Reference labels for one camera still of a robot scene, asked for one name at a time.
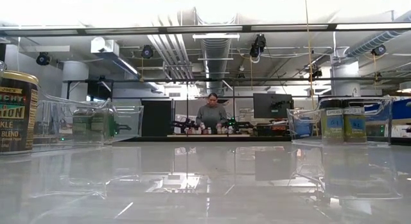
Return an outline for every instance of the computer monitor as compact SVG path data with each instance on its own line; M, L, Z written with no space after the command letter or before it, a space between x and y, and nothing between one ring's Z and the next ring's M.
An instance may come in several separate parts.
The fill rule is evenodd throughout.
M254 93L254 118L287 118L293 99L287 94Z

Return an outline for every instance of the person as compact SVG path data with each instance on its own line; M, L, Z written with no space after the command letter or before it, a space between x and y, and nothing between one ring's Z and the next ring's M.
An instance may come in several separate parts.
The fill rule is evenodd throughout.
M207 104L198 109L196 118L197 125L211 128L215 134L217 128L227 122L227 113L222 105L217 103L218 96L215 93L208 95Z

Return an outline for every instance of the ceiling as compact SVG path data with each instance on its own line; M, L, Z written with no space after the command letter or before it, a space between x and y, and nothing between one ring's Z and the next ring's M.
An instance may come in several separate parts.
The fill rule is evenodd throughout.
M41 7L34 1L42 1L50 7ZM236 14L237 24L305 24L307 22L305 0L18 0L20 13L24 16L2 14L0 24L9 26L79 26L79 27L131 27L147 26L158 20L159 15L176 16L182 25L197 25L195 8L208 8L209 17L225 16L225 13ZM392 22L400 15L411 10L411 0L307 0L309 23L342 23L342 22ZM6 4L3 11L13 11L13 3ZM245 77L293 78L304 76L301 71L310 62L308 38L311 39L313 52L311 60L322 54L332 54L334 45L337 53L353 46L370 35L380 31L338 31L294 33L264 33L267 48L264 54L273 58L261 58L257 64L250 64L248 53L257 33L240 33L239 39L232 39L225 77L237 77L239 68L244 67ZM190 62L202 64L203 58L199 40L193 34L182 35ZM98 59L90 53L92 36L85 37L23 37L21 47L25 46L70 46L70 52L50 53L53 59L86 60L91 67L91 75L106 75L107 78L122 74L122 70L106 60ZM117 35L104 37L114 39L121 47L121 54L139 71L144 67L161 67L162 58L154 53L149 60L141 59L141 48L151 44L146 35ZM408 76L411 69L396 67L411 62L411 32L387 42L386 55L377 59L375 64L371 54L362 55L360 75L373 76L376 71L383 76ZM145 78L165 78L161 70L144 70ZM195 77L205 78L196 73ZM287 85L296 82L282 82ZM397 87L399 81L382 82ZM254 82L253 85L275 85L275 82Z

